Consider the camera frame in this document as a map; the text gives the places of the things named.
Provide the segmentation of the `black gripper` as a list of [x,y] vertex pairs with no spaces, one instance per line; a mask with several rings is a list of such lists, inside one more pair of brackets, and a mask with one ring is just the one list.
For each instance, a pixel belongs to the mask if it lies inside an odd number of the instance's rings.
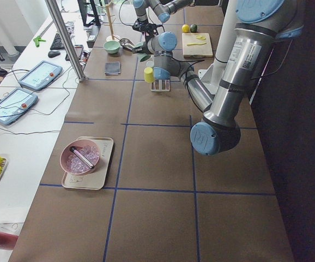
[[132,29],[134,31],[141,32],[142,34],[145,35],[158,35],[158,28],[163,27],[163,24],[157,25],[154,23],[149,23],[148,21],[136,21],[132,25]]
[[143,54],[147,53],[147,43],[146,42],[139,42],[132,48],[133,54]]

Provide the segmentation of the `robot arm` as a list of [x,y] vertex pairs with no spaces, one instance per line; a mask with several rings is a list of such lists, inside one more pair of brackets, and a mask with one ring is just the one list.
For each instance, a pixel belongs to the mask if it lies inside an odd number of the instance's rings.
[[147,9],[155,13],[161,23],[169,20],[172,14],[176,13],[179,9],[193,4],[195,1],[171,1],[167,4],[162,4],[158,0],[136,0],[132,1],[135,9],[137,20],[132,25],[132,29],[141,33],[151,34],[156,27],[148,21]]
[[147,9],[167,22],[179,9],[199,1],[134,1],[137,20],[133,29],[145,41],[134,53],[154,56],[150,73],[155,80],[175,76],[188,90],[203,117],[190,132],[193,148],[214,155],[234,148],[241,137],[235,121],[239,105],[255,78],[260,77],[273,43],[299,36],[304,26],[304,1],[229,1],[211,73],[211,92],[193,66],[173,57],[177,38],[172,32],[157,33]]

